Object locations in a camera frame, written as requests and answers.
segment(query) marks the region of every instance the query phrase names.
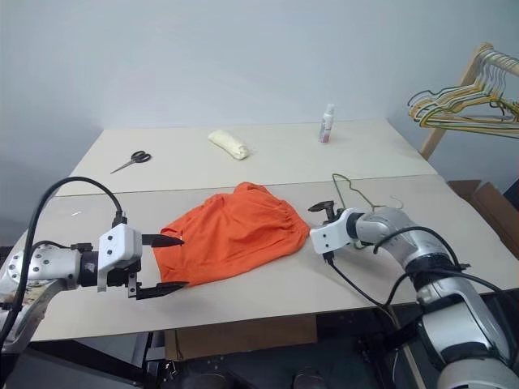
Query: rolled white towel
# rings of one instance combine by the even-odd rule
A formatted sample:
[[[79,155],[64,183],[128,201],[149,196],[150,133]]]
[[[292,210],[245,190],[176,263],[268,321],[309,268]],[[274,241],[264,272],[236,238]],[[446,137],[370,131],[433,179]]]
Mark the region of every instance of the rolled white towel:
[[[211,142],[226,150],[233,158],[236,158],[237,160],[247,158],[250,154],[249,149],[244,142],[236,139],[231,134],[223,130],[213,131],[211,134],[209,134],[208,138]]]

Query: white wall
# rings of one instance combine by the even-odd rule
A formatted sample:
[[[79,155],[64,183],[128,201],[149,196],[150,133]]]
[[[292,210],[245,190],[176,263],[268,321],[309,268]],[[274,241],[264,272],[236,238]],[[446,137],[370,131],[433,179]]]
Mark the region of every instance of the white wall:
[[[514,0],[0,1],[4,244],[105,126],[313,122],[334,102],[419,147],[411,94],[455,83],[483,41],[519,57]],[[517,141],[459,134],[431,159],[501,190],[518,161]]]

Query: scissor blade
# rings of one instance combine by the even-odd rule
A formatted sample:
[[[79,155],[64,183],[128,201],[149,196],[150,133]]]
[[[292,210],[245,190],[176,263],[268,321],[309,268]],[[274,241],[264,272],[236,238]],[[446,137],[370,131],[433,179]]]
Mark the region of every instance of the scissor blade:
[[[126,162],[123,166],[121,166],[120,168],[116,168],[116,169],[115,169],[112,173],[110,173],[110,174],[114,174],[115,172],[118,172],[119,170],[124,169],[124,168],[126,168],[127,166],[130,166],[130,165],[133,164],[133,163],[134,163],[133,160],[131,160],[131,161],[129,161],[129,162]]]

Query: scissors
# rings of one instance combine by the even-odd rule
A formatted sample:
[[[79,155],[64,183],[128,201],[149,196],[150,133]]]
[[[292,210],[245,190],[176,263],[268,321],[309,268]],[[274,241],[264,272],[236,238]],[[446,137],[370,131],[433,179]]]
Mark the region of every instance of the scissors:
[[[143,162],[147,162],[149,160],[152,159],[152,156],[150,154],[147,154],[147,152],[143,152],[142,150],[139,150],[137,152],[134,152],[131,157],[130,157],[130,160],[128,162],[126,162],[123,166],[121,166],[120,168],[117,168],[115,169],[112,173],[110,174],[113,174],[115,172],[118,172],[119,170],[121,169],[124,169],[126,168],[127,166],[130,166],[131,164],[142,164]]]

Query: black scissors handle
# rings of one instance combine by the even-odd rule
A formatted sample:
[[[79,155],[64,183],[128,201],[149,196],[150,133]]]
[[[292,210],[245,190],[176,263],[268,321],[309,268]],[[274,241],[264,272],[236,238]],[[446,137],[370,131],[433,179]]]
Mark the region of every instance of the black scissors handle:
[[[142,164],[143,162],[146,162],[151,159],[152,159],[152,156],[142,150],[138,150],[137,152],[134,152],[131,155],[131,160],[133,160],[137,164]]]

